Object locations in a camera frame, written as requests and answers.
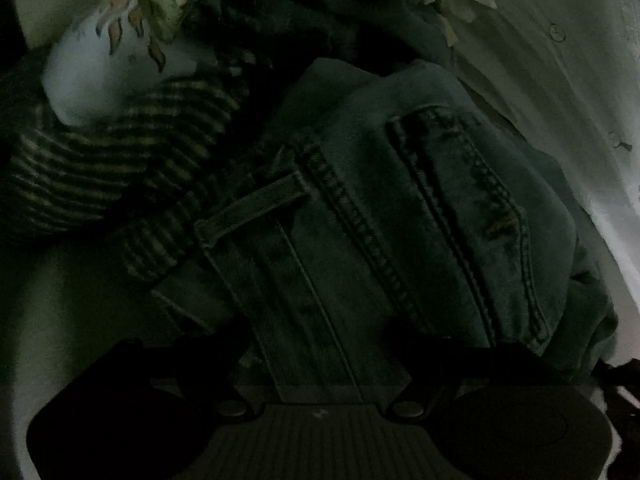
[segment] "ribbed grip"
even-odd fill
[[[248,424],[216,431],[175,480],[468,480],[419,426],[373,405],[268,405]]]

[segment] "jeans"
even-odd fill
[[[469,346],[517,340],[574,381],[612,344],[561,171],[446,70],[320,59],[264,135],[268,163],[194,226],[211,309],[192,319],[246,316],[283,402],[388,405],[410,380],[381,345],[395,316]],[[188,313],[186,265],[156,289]]]

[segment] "black device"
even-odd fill
[[[603,414],[522,345],[464,348],[394,322],[387,343],[412,382],[385,413],[372,404],[254,413],[227,381],[251,334],[237,318],[170,349],[121,342],[31,422],[40,478],[451,478],[433,470],[434,443],[474,480],[595,480],[609,456]],[[151,385],[167,377],[181,396]],[[487,386],[456,398],[471,377]],[[207,447],[214,458],[179,476]]]

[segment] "clothing pile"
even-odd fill
[[[608,355],[580,206],[451,74],[435,0],[166,1],[106,0],[3,77],[44,70],[7,95],[3,242],[108,237],[183,332],[247,317],[238,387],[284,402],[386,406],[397,316],[575,383]]]

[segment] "button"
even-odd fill
[[[224,400],[218,404],[217,410],[222,416],[243,416],[247,411],[242,400]]]
[[[549,26],[549,36],[556,43],[562,43],[564,40],[566,40],[566,34],[564,33],[564,30],[562,30],[562,27],[560,27],[560,25],[557,25],[556,23],[552,23]]]
[[[424,407],[420,402],[413,400],[401,400],[393,406],[394,413],[402,418],[416,418],[424,413]]]

